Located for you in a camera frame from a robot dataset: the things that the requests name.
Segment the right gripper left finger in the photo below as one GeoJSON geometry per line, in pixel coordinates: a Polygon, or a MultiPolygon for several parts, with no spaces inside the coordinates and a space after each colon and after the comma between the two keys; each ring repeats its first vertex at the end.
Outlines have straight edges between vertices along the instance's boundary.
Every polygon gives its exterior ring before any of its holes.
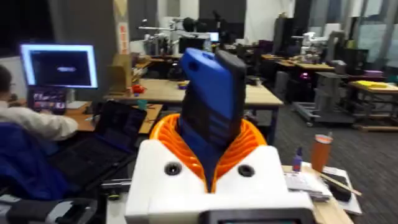
{"type": "Polygon", "coordinates": [[[198,223],[208,187],[201,162],[177,132],[179,117],[162,118],[139,146],[125,204],[127,223],[198,223]]]}

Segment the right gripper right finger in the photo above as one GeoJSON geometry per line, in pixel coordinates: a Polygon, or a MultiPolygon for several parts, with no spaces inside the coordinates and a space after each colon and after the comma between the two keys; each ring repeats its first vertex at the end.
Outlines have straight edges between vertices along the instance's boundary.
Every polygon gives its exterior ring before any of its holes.
{"type": "Polygon", "coordinates": [[[287,193],[289,190],[277,149],[267,145],[251,122],[242,120],[239,130],[216,165],[213,192],[287,193]]]}

